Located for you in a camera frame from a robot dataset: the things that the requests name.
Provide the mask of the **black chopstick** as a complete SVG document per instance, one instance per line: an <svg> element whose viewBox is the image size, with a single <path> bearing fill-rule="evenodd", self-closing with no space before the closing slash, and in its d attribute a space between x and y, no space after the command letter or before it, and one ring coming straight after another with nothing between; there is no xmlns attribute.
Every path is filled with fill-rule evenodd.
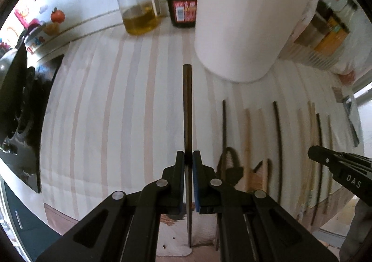
<svg viewBox="0 0 372 262"><path fill-rule="evenodd" d="M320 114L316 114L316 122L317 122L317 128L318 128L318 136L319 136L319 146L323 146L323 137L322 137L322 125L321 125L321 119ZM316 194L316 205L313 209L313 215L312 215L312 221L311 226L315 223L316 214L319 208L319 202L320 202L320 195L322 192L322 179L323 179L323 164L319 164L319 181L318 181L318 188L317 188L317 194Z"/></svg>
<svg viewBox="0 0 372 262"><path fill-rule="evenodd" d="M279 116L279 108L277 101L273 103L274 115L276 120L276 132L277 132L277 146L278 146L278 189L277 189L277 202L281 204L282 198L282 166L283 166L283 151L282 151L282 133L281 133L281 122Z"/></svg>

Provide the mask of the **grey scraper tool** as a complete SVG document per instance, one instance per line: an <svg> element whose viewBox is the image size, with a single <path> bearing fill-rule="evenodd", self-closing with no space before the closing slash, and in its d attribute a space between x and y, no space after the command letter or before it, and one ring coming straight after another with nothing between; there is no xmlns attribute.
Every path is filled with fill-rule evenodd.
<svg viewBox="0 0 372 262"><path fill-rule="evenodd" d="M351 127L354 146L357 147L361 142L362 131L356 100L353 96L346 96L342 103Z"/></svg>

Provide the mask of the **small brown card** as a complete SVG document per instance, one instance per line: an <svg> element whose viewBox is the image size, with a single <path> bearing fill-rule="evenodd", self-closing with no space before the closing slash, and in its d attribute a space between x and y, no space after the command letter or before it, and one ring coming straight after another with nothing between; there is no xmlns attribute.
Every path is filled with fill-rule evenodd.
<svg viewBox="0 0 372 262"><path fill-rule="evenodd" d="M342 103L343 100L344 100L344 95L343 95L342 89L339 88L339 87L332 87L332 90L334 92L335 100L338 103Z"/></svg>

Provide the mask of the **striped cat tablecloth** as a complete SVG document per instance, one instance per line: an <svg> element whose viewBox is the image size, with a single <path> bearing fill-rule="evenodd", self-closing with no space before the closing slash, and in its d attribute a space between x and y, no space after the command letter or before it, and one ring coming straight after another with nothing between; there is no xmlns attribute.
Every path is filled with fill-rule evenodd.
<svg viewBox="0 0 372 262"><path fill-rule="evenodd" d="M316 231L353 199L310 146L360 153L338 78L278 60L248 84L203 67L194 32L163 21L143 36L109 27L70 42L50 93L40 168L47 218L60 233L115 191L159 180L186 141L217 168L223 149L238 156L240 191L267 192Z"/></svg>

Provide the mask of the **clear seasoning organizer tray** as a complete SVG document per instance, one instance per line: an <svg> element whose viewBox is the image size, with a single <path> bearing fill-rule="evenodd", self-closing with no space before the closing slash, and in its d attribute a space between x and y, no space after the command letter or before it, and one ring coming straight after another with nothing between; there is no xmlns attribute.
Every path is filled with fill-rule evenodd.
<svg viewBox="0 0 372 262"><path fill-rule="evenodd" d="M340 61L344 50L345 43L340 45L331 56L325 56L310 47L288 40L279 53L278 59L291 60L298 64L327 71Z"/></svg>

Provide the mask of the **clear plastic bag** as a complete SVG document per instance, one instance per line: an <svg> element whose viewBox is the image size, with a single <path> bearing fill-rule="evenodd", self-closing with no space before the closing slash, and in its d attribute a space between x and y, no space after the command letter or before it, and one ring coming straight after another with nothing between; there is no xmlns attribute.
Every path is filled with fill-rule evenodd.
<svg viewBox="0 0 372 262"><path fill-rule="evenodd" d="M371 21L364 12L358 12L352 21L339 61L331 68L342 84L353 85L371 70Z"/></svg>

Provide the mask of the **orange seasoning packet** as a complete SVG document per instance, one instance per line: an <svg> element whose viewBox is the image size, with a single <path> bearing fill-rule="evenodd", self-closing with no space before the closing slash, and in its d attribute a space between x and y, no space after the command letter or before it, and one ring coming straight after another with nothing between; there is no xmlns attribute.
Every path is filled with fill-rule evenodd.
<svg viewBox="0 0 372 262"><path fill-rule="evenodd" d="M350 31L336 15L332 15L329 18L327 27L329 29L328 33L323 37L321 42L316 45L314 50L325 57L330 57L343 44Z"/></svg>

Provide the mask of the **black gas stove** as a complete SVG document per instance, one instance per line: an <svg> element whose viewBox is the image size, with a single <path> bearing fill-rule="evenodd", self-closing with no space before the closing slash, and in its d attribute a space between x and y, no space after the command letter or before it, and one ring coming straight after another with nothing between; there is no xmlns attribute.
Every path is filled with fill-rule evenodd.
<svg viewBox="0 0 372 262"><path fill-rule="evenodd" d="M1 159L34 192L41 192L40 144L43 121L52 85L64 55L29 67L21 104L14 115L11 135L3 139Z"/></svg>

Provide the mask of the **pink utensil holder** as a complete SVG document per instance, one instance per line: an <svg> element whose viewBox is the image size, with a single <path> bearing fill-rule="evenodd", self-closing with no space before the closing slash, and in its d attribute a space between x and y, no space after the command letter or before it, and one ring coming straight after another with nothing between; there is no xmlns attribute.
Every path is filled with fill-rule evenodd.
<svg viewBox="0 0 372 262"><path fill-rule="evenodd" d="M309 0L197 0L195 50L211 73L232 82L264 77Z"/></svg>

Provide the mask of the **steel wok with lid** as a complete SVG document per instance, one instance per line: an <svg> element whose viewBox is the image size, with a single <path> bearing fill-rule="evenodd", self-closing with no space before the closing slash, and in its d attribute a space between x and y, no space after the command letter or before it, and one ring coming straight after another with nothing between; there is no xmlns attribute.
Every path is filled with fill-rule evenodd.
<svg viewBox="0 0 372 262"><path fill-rule="evenodd" d="M26 73L27 51L22 43L1 58L1 142L12 134Z"/></svg>

